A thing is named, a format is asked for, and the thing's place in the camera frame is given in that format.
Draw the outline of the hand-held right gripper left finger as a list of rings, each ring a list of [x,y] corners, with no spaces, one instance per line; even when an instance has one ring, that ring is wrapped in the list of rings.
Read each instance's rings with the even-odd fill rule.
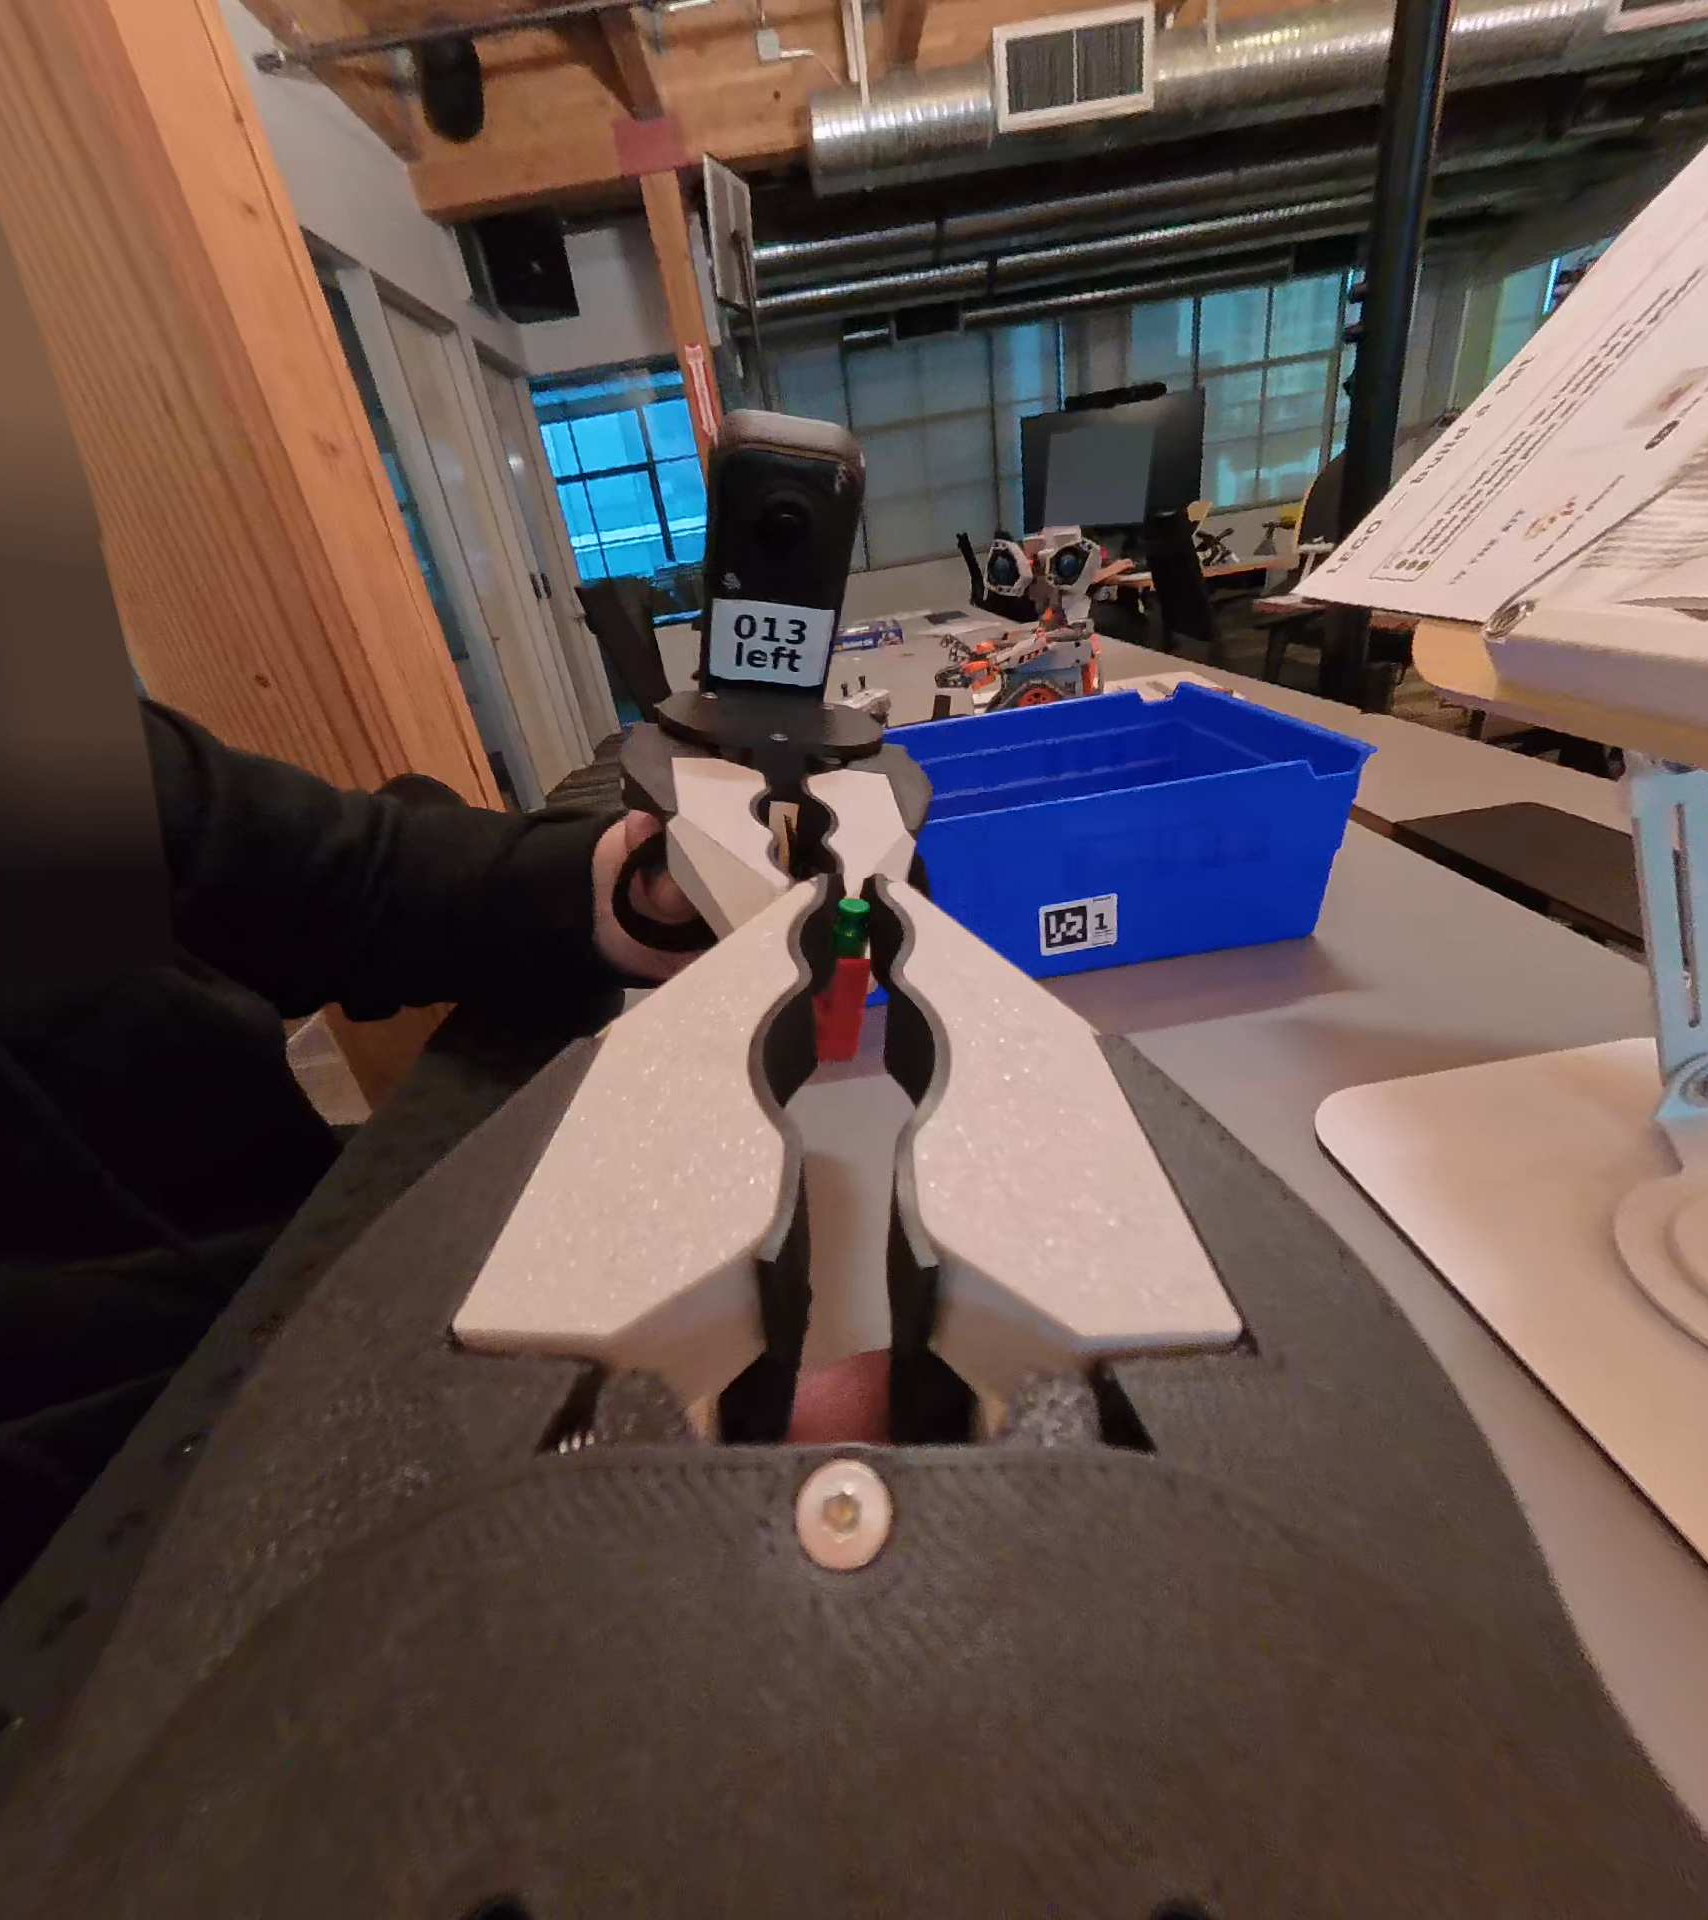
[[[585,1361],[790,1434],[809,1329],[804,1152],[828,879],[794,884],[615,1020],[453,1317],[478,1354]]]

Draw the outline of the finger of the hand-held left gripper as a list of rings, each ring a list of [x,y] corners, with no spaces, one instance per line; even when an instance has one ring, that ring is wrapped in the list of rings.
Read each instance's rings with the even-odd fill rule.
[[[719,755],[673,758],[668,873],[712,933],[732,933],[793,885],[776,836],[757,812],[766,776]]]
[[[854,762],[807,777],[807,879],[867,890],[876,875],[910,882],[927,824],[918,762]]]

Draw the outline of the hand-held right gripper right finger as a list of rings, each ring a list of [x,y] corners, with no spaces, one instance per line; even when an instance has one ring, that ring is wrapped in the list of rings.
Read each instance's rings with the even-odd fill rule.
[[[891,1438],[970,1438],[1034,1379],[1227,1351],[1237,1308],[1103,1034],[910,882],[868,884],[892,1157]]]

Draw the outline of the blue plastic bin white tag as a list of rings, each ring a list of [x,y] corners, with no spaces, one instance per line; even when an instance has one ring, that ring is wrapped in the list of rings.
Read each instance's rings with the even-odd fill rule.
[[[1034,978],[1311,936],[1372,743],[1205,684],[888,729],[924,891]]]

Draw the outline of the person's left forearm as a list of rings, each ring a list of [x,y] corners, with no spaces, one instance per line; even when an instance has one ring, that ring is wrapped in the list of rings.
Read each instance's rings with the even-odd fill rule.
[[[293,1020],[461,1003],[580,1030],[643,976],[599,933],[580,805],[510,813],[338,787],[141,701],[176,957]]]

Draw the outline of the person's left hand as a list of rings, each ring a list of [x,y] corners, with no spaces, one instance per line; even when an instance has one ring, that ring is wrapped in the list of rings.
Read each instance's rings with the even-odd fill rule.
[[[593,938],[629,984],[657,986],[689,968],[717,936],[668,869],[666,825],[629,810],[593,852]]]

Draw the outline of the tracked toy robot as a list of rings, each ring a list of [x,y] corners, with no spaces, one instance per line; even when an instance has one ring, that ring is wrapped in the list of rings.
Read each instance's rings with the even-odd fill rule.
[[[1092,603],[1127,566],[1108,562],[1101,540],[1081,526],[1057,526],[1016,540],[998,534],[978,553],[969,534],[957,535],[976,612],[1005,622],[998,635],[970,645],[950,640],[948,665],[935,673],[937,715],[1039,708],[1103,692],[1101,635]]]

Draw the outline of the black computer monitor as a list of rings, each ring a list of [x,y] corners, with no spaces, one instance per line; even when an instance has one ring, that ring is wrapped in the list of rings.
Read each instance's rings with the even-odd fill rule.
[[[1207,393],[1041,411],[1019,423],[1019,529],[1129,529],[1205,493]]]

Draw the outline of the white document stand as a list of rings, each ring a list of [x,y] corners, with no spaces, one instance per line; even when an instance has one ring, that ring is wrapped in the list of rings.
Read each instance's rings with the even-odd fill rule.
[[[1654,1036],[1353,1085],[1316,1135],[1708,1566],[1708,597],[1518,597],[1415,659],[1624,747]]]

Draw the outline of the white air vent grille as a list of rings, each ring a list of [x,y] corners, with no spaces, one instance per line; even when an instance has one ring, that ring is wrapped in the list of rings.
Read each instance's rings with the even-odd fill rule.
[[[994,130],[1053,131],[1150,112],[1158,24],[1154,1],[1125,1],[994,25]]]

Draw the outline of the large wooden pillar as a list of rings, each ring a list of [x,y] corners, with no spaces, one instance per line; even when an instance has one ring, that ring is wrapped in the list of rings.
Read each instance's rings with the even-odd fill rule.
[[[0,228],[147,692],[500,807],[218,4],[0,1]]]

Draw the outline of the person's dark clothing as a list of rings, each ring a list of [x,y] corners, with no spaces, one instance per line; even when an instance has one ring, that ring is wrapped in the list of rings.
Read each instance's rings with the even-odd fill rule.
[[[0,998],[0,1606],[338,1159],[285,1032],[191,962]]]

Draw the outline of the black steel column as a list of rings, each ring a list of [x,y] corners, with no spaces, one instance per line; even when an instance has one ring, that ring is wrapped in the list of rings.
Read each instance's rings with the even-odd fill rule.
[[[1393,485],[1455,14],[1453,1],[1394,4],[1349,393],[1343,540],[1369,522]]]

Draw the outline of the black wall speaker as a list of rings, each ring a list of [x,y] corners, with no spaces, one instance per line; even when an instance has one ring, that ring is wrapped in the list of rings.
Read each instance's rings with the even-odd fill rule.
[[[475,298],[510,323],[579,320],[565,220],[548,208],[490,211],[456,232]]]

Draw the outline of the silver ceiling duct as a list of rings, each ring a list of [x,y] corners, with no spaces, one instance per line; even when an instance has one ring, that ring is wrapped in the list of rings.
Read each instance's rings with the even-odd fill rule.
[[[1586,75],[1708,49],[1708,4],[1453,4],[1448,84]],[[821,196],[1009,170],[1158,139],[1324,117],[1385,100],[1394,4],[1298,4],[1215,22],[1158,14],[1154,108],[998,134],[989,49],[969,61],[828,87],[809,104]]]

